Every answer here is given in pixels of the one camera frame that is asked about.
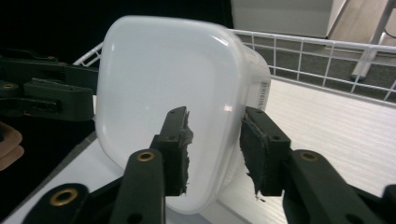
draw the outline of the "white plastic container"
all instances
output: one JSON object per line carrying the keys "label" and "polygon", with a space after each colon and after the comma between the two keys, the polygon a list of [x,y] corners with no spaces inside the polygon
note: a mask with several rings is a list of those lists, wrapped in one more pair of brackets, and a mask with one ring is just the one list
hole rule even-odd
{"label": "white plastic container", "polygon": [[186,106],[194,132],[189,184],[185,195],[166,202],[179,213],[198,213],[216,199],[227,170],[235,170],[229,165],[240,160],[236,144],[245,106],[249,99],[263,108],[269,84],[265,60],[221,26],[124,17],[111,26],[102,49],[98,139],[124,168],[132,153],[149,147],[166,113]]}

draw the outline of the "wire shelf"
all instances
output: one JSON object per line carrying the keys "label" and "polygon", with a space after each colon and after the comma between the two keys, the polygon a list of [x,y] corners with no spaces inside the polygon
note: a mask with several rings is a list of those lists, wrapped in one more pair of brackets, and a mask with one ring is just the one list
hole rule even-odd
{"label": "wire shelf", "polygon": [[[267,61],[273,78],[396,105],[396,48],[231,30]],[[102,43],[74,62],[100,60]]]}

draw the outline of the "black metal bracket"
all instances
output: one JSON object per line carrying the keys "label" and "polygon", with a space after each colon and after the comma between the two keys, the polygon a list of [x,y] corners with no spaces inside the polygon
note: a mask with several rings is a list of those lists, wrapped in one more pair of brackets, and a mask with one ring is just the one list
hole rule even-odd
{"label": "black metal bracket", "polygon": [[169,111],[150,147],[130,156],[123,177],[92,193],[80,184],[52,189],[23,223],[164,223],[165,196],[187,189],[187,145],[193,137],[188,117],[185,106]]}
{"label": "black metal bracket", "polygon": [[93,118],[98,70],[29,50],[0,50],[0,115],[83,121]]}
{"label": "black metal bracket", "polygon": [[256,193],[284,190],[289,223],[396,223],[396,185],[387,186],[382,199],[352,188],[317,152],[292,151],[264,112],[247,107],[240,144]]}

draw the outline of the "white wire rack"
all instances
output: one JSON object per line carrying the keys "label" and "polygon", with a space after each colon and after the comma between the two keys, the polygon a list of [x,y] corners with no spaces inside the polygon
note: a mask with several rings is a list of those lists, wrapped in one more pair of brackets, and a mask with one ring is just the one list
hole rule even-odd
{"label": "white wire rack", "polygon": [[[273,78],[396,105],[395,47],[232,31],[263,56]],[[97,62],[102,45],[74,64],[91,66]]]}

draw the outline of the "white table surface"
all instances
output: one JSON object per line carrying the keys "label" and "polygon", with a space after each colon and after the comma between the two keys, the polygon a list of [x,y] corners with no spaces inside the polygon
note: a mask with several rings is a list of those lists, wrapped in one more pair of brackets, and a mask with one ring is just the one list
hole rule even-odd
{"label": "white table surface", "polygon": [[[266,113],[291,139],[292,149],[325,156],[351,185],[381,196],[396,183],[396,109],[361,99],[273,80]],[[81,183],[90,191],[122,175],[97,140],[25,203],[5,223],[21,223],[48,190]],[[257,200],[244,171],[201,214],[167,209],[167,223],[286,223],[280,198]]]}

